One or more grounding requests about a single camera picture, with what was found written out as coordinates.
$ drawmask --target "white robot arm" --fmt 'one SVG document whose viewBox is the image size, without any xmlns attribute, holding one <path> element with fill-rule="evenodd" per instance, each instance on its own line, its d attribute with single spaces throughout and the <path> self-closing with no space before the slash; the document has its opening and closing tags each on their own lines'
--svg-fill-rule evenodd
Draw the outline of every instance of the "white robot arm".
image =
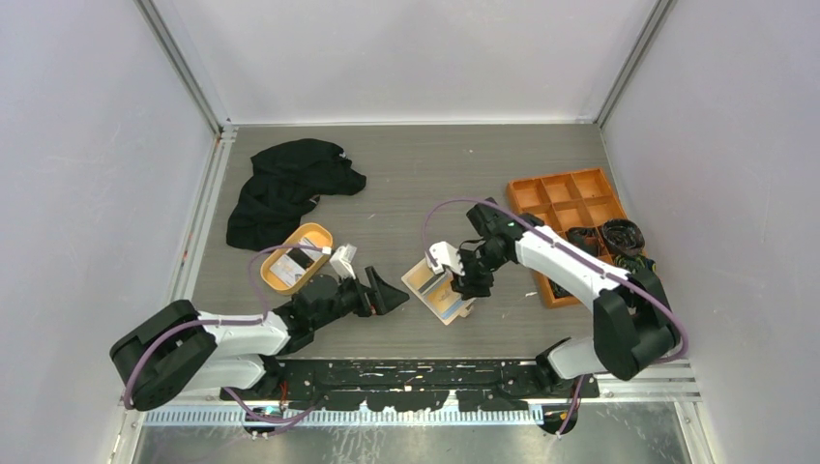
<svg viewBox="0 0 820 464">
<path fill-rule="evenodd" d="M 222 387 L 265 396 L 279 386 L 281 368 L 275 356 L 302 349 L 318 329 L 351 312 L 360 317 L 384 315 L 409 299 L 372 267 L 366 268 L 370 287 L 361 284 L 349 266 L 340 274 L 339 281 L 329 275 L 313 277 L 290 302 L 267 313 L 261 324 L 259 316 L 197 311 L 188 300 L 169 304 L 110 350 L 124 383 L 136 371 L 133 407 L 148 411 L 181 392 Z M 173 336 L 154 351 L 151 347 L 168 334 Z M 153 354 L 146 356 L 149 350 Z"/>
<path fill-rule="evenodd" d="M 482 204 L 474 206 L 467 217 L 482 236 L 482 245 L 456 250 L 440 242 L 430 247 L 427 256 L 434 272 L 449 268 L 454 273 L 453 289 L 463 299 L 490 296 L 492 273 L 513 261 L 548 276 L 593 314 L 592 336 L 567 338 L 536 357 L 545 388 L 590 373 L 611 372 L 629 380 L 677 345 L 680 334 L 663 313 L 616 280 L 602 277 L 628 280 L 668 307 L 663 287 L 652 272 L 630 274 L 604 263 L 531 215 L 520 218 L 540 234 Z M 582 256 L 587 264 L 574 255 Z"/>
</svg>

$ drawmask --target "gray wall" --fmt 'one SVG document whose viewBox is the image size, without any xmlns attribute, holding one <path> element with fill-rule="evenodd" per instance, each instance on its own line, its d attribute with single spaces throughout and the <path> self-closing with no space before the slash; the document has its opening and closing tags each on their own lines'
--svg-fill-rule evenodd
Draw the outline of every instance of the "gray wall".
<svg viewBox="0 0 820 464">
<path fill-rule="evenodd" d="M 654 3 L 158 0 L 242 124 L 592 120 Z"/>
<path fill-rule="evenodd" d="M 729 462 L 817 462 L 820 3 L 677 3 L 605 140 Z"/>
<path fill-rule="evenodd" d="M 104 462 L 213 136 L 131 0 L 0 5 L 0 462 Z"/>
</svg>

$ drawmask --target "orange compartment tray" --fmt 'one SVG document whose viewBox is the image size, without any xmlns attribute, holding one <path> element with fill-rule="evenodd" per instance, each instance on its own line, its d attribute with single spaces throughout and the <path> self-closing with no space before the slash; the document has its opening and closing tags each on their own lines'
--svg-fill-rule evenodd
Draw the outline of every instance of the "orange compartment tray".
<svg viewBox="0 0 820 464">
<path fill-rule="evenodd" d="M 516 214 L 530 213 L 543 220 L 564 239 L 571 227 L 600 227 L 614 218 L 627 218 L 601 168 L 518 179 L 507 184 L 507 200 Z M 599 235 L 598 259 L 612 264 L 612 256 Z M 576 297 L 555 298 L 549 280 L 533 273 L 542 302 L 547 307 L 579 305 Z"/>
</svg>

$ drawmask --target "metal floor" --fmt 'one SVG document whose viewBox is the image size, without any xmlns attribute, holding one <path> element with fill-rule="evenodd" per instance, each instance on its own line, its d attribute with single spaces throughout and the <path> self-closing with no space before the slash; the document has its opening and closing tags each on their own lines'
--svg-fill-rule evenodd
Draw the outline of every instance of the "metal floor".
<svg viewBox="0 0 820 464">
<path fill-rule="evenodd" d="M 354 196 L 324 196 L 304 222 L 318 222 L 335 243 L 359 248 L 354 267 L 372 265 L 392 285 L 423 257 L 421 226 L 436 203 L 457 196 L 495 197 L 506 206 L 508 181 L 604 166 L 599 129 L 592 125 L 348 126 L 241 128 L 233 145 L 193 295 L 197 308 L 222 314 L 261 311 L 246 275 L 250 251 L 225 244 L 228 216 L 250 177 L 250 157 L 298 138 L 332 141 L 367 175 Z M 450 205 L 433 217 L 431 242 L 476 238 L 464 213 Z M 324 270 L 333 274 L 330 266 Z M 546 309 L 531 273 L 508 264 L 495 275 L 493 296 L 444 326 L 415 297 L 391 314 L 349 315 L 319 331 L 291 358 L 534 357 L 566 336 L 588 334 L 582 306 Z M 259 279 L 258 272 L 254 278 Z M 263 283 L 274 305 L 286 299 Z"/>
<path fill-rule="evenodd" d="M 252 441 L 239 427 L 146 426 L 134 464 L 692 462 L 669 403 L 588 404 L 559 442 L 534 424 L 297 427 Z"/>
</svg>

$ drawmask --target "black cloth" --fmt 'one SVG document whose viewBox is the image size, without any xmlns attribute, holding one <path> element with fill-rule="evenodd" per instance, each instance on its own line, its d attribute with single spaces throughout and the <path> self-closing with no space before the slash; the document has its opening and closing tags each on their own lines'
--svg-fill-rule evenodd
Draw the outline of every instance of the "black cloth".
<svg viewBox="0 0 820 464">
<path fill-rule="evenodd" d="M 367 177 L 335 143 L 303 138 L 254 155 L 253 176 L 228 218 L 227 243 L 260 250 L 281 245 L 318 203 L 318 195 L 352 195 Z"/>
</svg>

